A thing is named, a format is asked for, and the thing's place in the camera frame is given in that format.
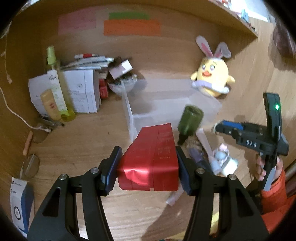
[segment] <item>purple item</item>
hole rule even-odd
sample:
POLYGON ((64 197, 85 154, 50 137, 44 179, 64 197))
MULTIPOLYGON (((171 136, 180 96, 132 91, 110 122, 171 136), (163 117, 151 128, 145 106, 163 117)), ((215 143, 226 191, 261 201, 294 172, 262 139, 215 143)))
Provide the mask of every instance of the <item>purple item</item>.
POLYGON ((214 174, 209 162, 207 162, 203 158, 203 155, 197 149, 189 148, 188 151, 189 151, 189 155, 191 156, 191 158, 197 164, 197 167, 202 167, 203 169, 207 170, 209 173, 214 174))

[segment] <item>green bottle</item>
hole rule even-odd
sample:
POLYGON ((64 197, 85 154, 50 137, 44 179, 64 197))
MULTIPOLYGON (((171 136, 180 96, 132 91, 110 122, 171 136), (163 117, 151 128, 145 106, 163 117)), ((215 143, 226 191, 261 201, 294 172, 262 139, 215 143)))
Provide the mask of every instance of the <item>green bottle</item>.
POLYGON ((178 145, 183 145, 188 136, 193 136, 199 127, 204 116, 204 112, 194 106, 187 105, 183 111, 181 120, 178 124, 179 139, 178 145))

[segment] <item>metal screw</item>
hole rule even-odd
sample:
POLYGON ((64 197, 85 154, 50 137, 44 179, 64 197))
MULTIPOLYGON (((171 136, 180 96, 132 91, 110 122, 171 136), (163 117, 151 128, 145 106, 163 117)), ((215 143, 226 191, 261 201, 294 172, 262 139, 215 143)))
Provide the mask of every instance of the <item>metal screw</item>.
POLYGON ((66 174, 61 174, 60 176, 59 176, 59 179, 60 180, 65 180, 67 178, 67 175, 66 174))
POLYGON ((203 168, 201 168, 201 167, 197 168, 196 171, 199 174, 204 174, 205 173, 205 170, 203 168))
POLYGON ((99 172, 99 169, 97 168, 97 167, 93 167, 92 169, 91 169, 91 173, 92 174, 96 174, 96 173, 98 173, 99 172))
POLYGON ((237 176, 234 175, 234 174, 230 174, 230 175, 229 175, 229 179, 230 179, 230 180, 235 180, 235 179, 237 179, 237 176))

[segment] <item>spray bottle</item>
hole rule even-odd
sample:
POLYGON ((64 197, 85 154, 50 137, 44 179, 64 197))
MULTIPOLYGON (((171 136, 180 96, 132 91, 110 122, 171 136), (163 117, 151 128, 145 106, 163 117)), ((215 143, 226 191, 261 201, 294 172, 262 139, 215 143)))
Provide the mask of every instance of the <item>spray bottle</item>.
POLYGON ((49 46, 47 48, 47 62, 50 66, 50 70, 47 71, 47 74, 49 76, 52 93, 61 114, 61 118, 63 121, 72 121, 75 119, 76 115, 74 113, 71 98, 68 93, 68 87, 64 79, 64 75, 60 71, 53 46, 49 46))

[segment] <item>white cable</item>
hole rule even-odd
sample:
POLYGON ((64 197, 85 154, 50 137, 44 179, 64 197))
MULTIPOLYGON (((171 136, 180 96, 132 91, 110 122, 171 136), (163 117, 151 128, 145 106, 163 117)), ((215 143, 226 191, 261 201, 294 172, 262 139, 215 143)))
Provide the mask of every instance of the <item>white cable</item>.
MULTIPOLYGON (((7 75, 7 80, 8 80, 8 82, 11 84, 12 83, 12 80, 11 80, 11 78, 10 78, 10 76, 9 76, 9 74, 7 73, 7 69, 6 69, 6 50, 7 50, 7 35, 8 35, 8 31, 7 31, 7 33, 6 33, 6 40, 5 40, 5 51, 3 52, 4 53, 4 66, 5 66, 5 72, 6 72, 6 75, 7 75)), ((28 127, 30 127, 31 129, 34 129, 34 130, 42 130, 42 131, 46 131, 46 132, 51 132, 51 129, 49 129, 49 128, 42 128, 42 127, 32 127, 32 126, 30 126, 25 120, 24 120, 24 118, 23 117, 21 117, 20 115, 18 115, 17 113, 15 113, 14 111, 12 111, 9 107, 8 107, 8 104, 7 104, 7 101, 6 101, 6 98, 5 98, 5 95, 4 95, 4 93, 3 93, 3 90, 2 90, 2 88, 1 88, 1 86, 0 86, 0 91, 1 91, 1 93, 2 93, 2 95, 3 95, 3 99, 4 99, 4 102, 5 102, 5 105, 6 105, 6 107, 7 107, 7 109, 12 113, 12 114, 14 114, 14 115, 16 115, 18 118, 20 118, 28 127)))
POLYGON ((7 105, 7 102, 6 102, 6 98, 5 98, 5 95, 4 95, 4 93, 3 93, 3 90, 2 90, 2 88, 1 88, 1 86, 0 86, 0 91, 1 91, 1 93, 2 93, 2 95, 3 95, 3 99, 4 99, 4 102, 5 102, 5 104, 6 104, 6 107, 7 107, 7 109, 12 113, 12 114, 14 114, 14 115, 16 115, 18 118, 20 118, 28 127, 30 127, 31 129, 34 129, 34 130, 42 130, 42 131, 46 131, 46 132, 51 132, 51 130, 50 129, 48 129, 48 128, 41 128, 41 127, 32 127, 32 126, 30 126, 25 120, 24 120, 24 118, 23 117, 21 117, 20 115, 18 115, 17 113, 15 113, 14 111, 12 111, 9 107, 8 107, 8 105, 7 105))
POLYGON ((7 32, 7 35, 6 35, 5 50, 4 50, 3 53, 4 53, 4 66, 5 66, 6 78, 8 80, 8 83, 11 84, 12 83, 12 79, 10 78, 10 75, 7 73, 7 68, 6 68, 7 38, 8 38, 8 32, 7 32))
POLYGON ((3 37, 5 37, 8 34, 8 31, 9 31, 9 28, 10 28, 11 23, 12 23, 12 21, 10 21, 10 23, 4 29, 4 31, 2 32, 2 35, 0 36, 0 39, 2 39, 3 37))

